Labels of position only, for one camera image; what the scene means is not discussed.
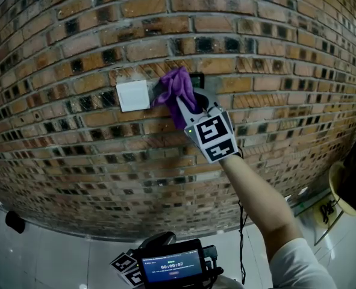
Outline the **white wall switch plate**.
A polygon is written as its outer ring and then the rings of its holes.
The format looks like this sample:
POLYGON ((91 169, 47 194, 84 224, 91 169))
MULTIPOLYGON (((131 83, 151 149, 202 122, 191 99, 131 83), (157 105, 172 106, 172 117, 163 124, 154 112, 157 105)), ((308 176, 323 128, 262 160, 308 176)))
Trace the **white wall switch plate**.
POLYGON ((148 85, 145 80, 118 84, 116 90, 122 112, 150 108, 148 85))

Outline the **person's right forearm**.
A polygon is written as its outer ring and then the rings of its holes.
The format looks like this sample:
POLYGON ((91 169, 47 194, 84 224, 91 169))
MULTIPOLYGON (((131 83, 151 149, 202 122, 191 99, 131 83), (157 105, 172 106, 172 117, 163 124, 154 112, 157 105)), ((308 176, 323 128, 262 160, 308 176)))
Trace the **person's right forearm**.
POLYGON ((237 155, 220 161, 247 215, 261 232, 268 261, 301 231, 285 198, 237 155))

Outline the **black wall thermostat display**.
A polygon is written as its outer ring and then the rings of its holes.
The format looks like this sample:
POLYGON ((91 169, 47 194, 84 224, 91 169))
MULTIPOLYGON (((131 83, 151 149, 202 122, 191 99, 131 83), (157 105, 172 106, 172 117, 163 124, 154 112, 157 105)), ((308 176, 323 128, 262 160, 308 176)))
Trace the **black wall thermostat display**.
POLYGON ((205 76, 201 72, 189 73, 193 88, 203 89, 205 86, 205 76))

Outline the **black chest-mounted screen device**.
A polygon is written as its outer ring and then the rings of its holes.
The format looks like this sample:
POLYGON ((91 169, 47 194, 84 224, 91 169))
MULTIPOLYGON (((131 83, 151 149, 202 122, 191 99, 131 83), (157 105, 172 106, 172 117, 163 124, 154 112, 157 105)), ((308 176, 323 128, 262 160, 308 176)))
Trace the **black chest-mounted screen device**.
POLYGON ((182 289, 206 281, 200 240, 142 249, 138 264, 145 289, 182 289))

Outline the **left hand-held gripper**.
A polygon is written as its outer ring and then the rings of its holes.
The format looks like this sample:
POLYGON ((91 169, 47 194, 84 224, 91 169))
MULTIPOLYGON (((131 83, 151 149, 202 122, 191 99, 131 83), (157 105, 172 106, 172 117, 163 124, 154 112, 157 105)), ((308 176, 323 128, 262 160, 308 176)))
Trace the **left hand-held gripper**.
POLYGON ((120 278, 131 288, 144 287, 139 267, 138 257, 144 250, 158 250, 162 246, 175 244, 176 235, 173 232, 162 232, 145 239, 138 248, 122 252, 110 263, 120 278))

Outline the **black screen mount bracket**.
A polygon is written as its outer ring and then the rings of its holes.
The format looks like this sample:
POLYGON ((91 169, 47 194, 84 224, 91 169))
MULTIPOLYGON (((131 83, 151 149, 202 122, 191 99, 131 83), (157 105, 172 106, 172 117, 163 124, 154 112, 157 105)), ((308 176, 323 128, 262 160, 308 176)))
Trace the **black screen mount bracket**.
POLYGON ((204 247, 202 250, 205 259, 205 274, 210 282, 214 283, 217 277, 224 272, 223 268, 217 265, 217 249, 214 245, 211 245, 204 247))

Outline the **black round floor object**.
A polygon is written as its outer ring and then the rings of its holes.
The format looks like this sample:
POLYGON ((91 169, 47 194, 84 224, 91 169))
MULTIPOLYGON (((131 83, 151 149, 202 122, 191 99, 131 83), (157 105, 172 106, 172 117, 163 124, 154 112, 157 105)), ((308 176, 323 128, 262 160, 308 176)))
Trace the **black round floor object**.
POLYGON ((22 234, 25 230, 25 221, 20 218, 14 211, 9 211, 5 216, 5 224, 18 234, 22 234))

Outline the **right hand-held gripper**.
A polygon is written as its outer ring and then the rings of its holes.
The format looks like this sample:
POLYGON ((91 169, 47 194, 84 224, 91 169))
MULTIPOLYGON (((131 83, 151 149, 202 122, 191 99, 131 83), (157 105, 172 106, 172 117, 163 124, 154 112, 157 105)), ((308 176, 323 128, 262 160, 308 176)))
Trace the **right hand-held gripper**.
POLYGON ((211 164, 239 152, 230 116, 223 111, 208 117, 219 106, 216 95, 202 88, 194 88, 195 101, 183 96, 176 98, 186 123, 185 134, 211 164))

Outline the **glass low table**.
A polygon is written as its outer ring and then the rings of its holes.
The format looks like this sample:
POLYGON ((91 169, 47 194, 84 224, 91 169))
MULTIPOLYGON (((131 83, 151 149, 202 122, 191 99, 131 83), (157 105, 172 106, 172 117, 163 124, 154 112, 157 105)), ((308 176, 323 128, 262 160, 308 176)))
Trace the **glass low table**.
POLYGON ((302 227, 308 232, 308 235, 313 234, 313 244, 314 247, 321 244, 321 242, 328 238, 328 234, 331 233, 333 228, 338 224, 339 220, 343 217, 344 213, 336 203, 337 208, 337 218, 333 224, 328 228, 318 227, 313 217, 313 206, 323 198, 334 199, 330 190, 325 190, 321 194, 312 197, 311 199, 302 202, 301 204, 293 207, 293 212, 295 217, 300 221, 302 227))

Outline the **purple cleaning cloth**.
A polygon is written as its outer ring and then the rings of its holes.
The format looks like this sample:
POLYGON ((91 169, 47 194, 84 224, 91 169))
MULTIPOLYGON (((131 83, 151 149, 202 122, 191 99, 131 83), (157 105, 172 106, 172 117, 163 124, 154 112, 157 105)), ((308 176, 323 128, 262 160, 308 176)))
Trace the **purple cleaning cloth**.
POLYGON ((185 67, 173 69, 159 79, 157 87, 163 88, 151 102, 151 108, 165 104, 170 111, 176 129, 187 126, 183 114, 178 106, 177 98, 182 100, 191 114, 202 113, 194 96, 192 81, 185 67))

